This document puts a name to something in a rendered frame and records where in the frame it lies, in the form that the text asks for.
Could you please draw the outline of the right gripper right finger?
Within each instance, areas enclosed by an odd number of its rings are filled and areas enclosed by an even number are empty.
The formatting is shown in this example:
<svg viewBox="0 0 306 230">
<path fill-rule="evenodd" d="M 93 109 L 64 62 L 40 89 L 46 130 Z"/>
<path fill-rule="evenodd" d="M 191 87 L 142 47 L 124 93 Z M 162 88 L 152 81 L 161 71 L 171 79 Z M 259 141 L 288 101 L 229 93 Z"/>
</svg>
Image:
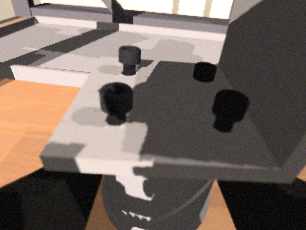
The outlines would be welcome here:
<svg viewBox="0 0 306 230">
<path fill-rule="evenodd" d="M 306 181 L 217 181 L 236 230 L 306 230 Z"/>
</svg>

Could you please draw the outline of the grey shallow rectangular tray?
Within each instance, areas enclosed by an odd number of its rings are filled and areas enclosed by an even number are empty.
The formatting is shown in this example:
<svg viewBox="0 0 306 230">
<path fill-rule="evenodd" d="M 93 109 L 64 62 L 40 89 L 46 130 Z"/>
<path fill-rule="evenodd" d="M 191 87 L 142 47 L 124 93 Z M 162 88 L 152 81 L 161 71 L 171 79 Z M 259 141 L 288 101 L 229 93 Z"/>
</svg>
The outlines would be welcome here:
<svg viewBox="0 0 306 230">
<path fill-rule="evenodd" d="M 141 59 L 218 64 L 225 35 L 32 16 L 0 27 L 0 78 L 81 88 L 100 56 L 125 45 Z"/>
</svg>

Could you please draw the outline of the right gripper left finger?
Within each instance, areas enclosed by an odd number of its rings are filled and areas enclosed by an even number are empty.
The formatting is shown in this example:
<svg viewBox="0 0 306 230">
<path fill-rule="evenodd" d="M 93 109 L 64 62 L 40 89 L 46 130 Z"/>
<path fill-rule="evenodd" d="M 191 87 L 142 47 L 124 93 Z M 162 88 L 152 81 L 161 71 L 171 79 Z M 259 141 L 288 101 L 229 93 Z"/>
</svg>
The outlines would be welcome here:
<svg viewBox="0 0 306 230">
<path fill-rule="evenodd" d="M 102 175 L 41 167 L 0 187 L 0 230 L 85 230 Z"/>
</svg>

